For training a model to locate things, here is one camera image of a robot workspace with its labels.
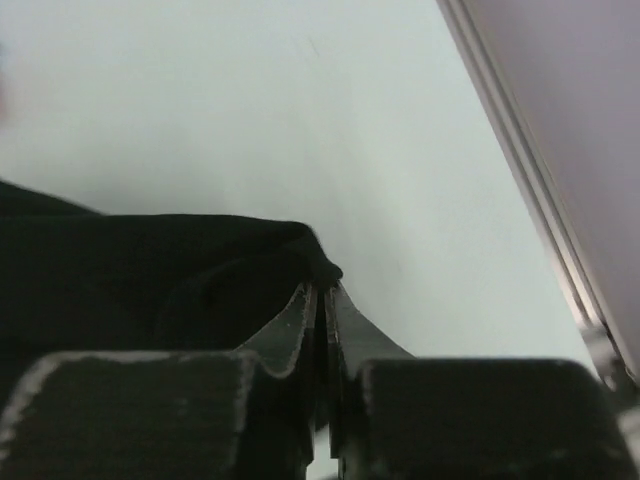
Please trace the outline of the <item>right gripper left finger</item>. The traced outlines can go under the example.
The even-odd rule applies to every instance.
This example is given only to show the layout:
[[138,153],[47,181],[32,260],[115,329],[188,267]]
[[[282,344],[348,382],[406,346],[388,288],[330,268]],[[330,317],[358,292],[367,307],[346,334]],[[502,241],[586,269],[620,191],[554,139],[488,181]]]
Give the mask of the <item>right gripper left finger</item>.
[[302,479],[316,291],[232,351],[57,352],[1,415],[5,479]]

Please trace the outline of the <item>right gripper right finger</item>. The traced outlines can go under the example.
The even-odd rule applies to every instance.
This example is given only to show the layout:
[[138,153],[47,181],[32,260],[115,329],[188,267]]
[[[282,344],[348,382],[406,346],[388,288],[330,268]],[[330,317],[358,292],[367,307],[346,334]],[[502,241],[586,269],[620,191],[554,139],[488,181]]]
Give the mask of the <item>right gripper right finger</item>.
[[629,479],[633,458],[600,383],[549,358],[409,354],[324,296],[330,448],[343,479]]

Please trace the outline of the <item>black polo shirt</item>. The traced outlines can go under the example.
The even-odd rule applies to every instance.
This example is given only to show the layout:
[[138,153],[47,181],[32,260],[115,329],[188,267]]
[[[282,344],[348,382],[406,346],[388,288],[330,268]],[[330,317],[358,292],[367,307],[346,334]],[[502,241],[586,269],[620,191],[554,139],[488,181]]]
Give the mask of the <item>black polo shirt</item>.
[[1,372],[67,350],[230,350],[341,269],[302,223],[105,215],[1,187]]

